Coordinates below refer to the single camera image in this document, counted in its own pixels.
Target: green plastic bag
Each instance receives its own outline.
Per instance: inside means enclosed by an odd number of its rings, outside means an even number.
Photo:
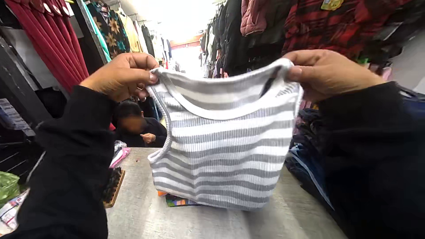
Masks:
[[[0,208],[19,195],[19,177],[0,171]]]

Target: price tag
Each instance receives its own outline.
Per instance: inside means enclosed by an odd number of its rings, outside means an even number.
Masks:
[[[324,0],[320,9],[334,11],[341,7],[344,0]]]

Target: floral print garment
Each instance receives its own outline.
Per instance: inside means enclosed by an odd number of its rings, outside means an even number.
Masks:
[[[105,39],[111,59],[120,53],[130,52],[130,43],[118,14],[101,0],[91,0],[87,7]]]

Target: hand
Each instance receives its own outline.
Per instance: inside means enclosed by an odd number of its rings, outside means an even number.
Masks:
[[[147,144],[155,142],[155,139],[156,139],[156,136],[154,134],[151,134],[151,133],[141,134],[140,136],[143,137],[143,141]]]
[[[299,82],[304,98],[313,102],[385,83],[380,76],[335,51],[293,51],[283,57],[296,65],[288,71],[289,80]]]
[[[158,77],[149,72],[159,67],[155,59],[145,53],[123,53],[87,77],[81,86],[108,95],[117,102],[130,96],[144,99],[149,96],[145,85],[152,85]]]

